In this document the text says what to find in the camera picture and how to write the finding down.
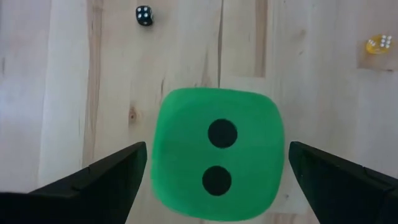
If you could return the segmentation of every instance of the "wooden surface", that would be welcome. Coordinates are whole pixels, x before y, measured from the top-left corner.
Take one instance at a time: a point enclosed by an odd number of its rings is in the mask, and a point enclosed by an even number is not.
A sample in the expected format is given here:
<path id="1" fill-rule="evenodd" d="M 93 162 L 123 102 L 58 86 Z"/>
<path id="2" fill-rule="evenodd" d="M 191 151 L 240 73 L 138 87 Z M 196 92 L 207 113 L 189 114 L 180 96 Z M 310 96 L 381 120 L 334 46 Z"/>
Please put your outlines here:
<path id="1" fill-rule="evenodd" d="M 397 48 L 376 59 L 360 48 L 398 37 L 395 0 L 69 2 L 1 2 L 0 190 L 34 189 L 137 141 L 150 158 L 162 99 L 196 86 L 271 97 L 286 152 L 302 141 L 398 177 L 398 72 L 386 71 Z M 136 22 L 141 4 L 152 27 Z M 157 201 L 150 165 L 128 223 L 215 223 Z M 242 223 L 317 223 L 288 161 L 272 207 Z"/>

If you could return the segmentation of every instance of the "die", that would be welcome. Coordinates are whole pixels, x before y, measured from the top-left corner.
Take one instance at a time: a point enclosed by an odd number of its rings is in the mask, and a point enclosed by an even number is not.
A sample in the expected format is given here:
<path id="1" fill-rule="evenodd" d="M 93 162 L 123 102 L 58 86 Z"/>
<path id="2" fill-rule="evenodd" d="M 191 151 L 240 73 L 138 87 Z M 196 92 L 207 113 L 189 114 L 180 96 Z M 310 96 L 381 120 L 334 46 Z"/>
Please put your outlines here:
<path id="1" fill-rule="evenodd" d="M 275 199 L 283 163 L 282 118 L 266 96 L 183 88 L 160 107 L 151 178 L 173 211 L 215 221 L 255 217 Z"/>
<path id="2" fill-rule="evenodd" d="M 152 9 L 149 6 L 138 6 L 136 9 L 137 22 L 142 26 L 150 26 L 153 24 Z"/>

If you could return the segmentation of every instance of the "green die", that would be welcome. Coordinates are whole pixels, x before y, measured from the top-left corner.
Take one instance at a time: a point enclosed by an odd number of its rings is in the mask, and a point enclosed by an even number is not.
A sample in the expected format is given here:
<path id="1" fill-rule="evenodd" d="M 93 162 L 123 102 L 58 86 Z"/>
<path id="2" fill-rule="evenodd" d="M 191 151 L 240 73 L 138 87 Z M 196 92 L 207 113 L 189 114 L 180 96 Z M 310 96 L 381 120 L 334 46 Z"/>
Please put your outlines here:
<path id="1" fill-rule="evenodd" d="M 277 194 L 283 162 L 282 119 L 265 96 L 185 88 L 162 103 L 152 183 L 172 210 L 218 221 L 260 215 Z"/>

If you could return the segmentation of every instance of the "black die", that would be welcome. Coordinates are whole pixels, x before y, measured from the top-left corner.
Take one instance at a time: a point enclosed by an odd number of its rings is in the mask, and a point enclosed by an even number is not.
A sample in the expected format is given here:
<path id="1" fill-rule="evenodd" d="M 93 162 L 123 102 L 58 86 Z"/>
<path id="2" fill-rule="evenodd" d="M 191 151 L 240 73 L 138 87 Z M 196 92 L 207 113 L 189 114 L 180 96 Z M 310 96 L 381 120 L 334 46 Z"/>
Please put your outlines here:
<path id="1" fill-rule="evenodd" d="M 149 6 L 138 6 L 136 9 L 136 19 L 142 26 L 150 26 L 154 21 L 152 20 L 152 9 Z"/>

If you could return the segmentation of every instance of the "wooden table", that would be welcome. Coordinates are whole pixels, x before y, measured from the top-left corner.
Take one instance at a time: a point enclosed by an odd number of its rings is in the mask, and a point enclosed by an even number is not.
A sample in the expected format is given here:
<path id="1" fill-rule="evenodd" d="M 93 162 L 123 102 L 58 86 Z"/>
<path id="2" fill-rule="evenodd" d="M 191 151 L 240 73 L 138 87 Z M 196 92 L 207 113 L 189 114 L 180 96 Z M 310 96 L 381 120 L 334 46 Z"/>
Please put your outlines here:
<path id="1" fill-rule="evenodd" d="M 141 4 L 154 11 L 152 27 L 136 22 Z M 20 6 L 37 10 L 10 13 Z M 15 173 L 29 176 L 28 187 L 18 189 L 29 190 L 137 141 L 147 142 L 150 157 L 167 93 L 206 86 L 271 97 L 284 120 L 286 150 L 302 141 L 398 177 L 398 48 L 380 57 L 363 51 L 372 35 L 398 37 L 397 11 L 394 0 L 4 0 L 0 161 L 30 162 Z M 30 23 L 37 41 L 4 31 L 14 25 L 9 17 L 20 27 Z M 24 44 L 35 53 L 14 57 Z M 16 97 L 21 88 L 29 96 Z M 29 153 L 13 154 L 28 146 Z M 214 223 L 157 201 L 150 164 L 128 223 Z M 317 223 L 287 161 L 272 207 L 242 223 Z"/>

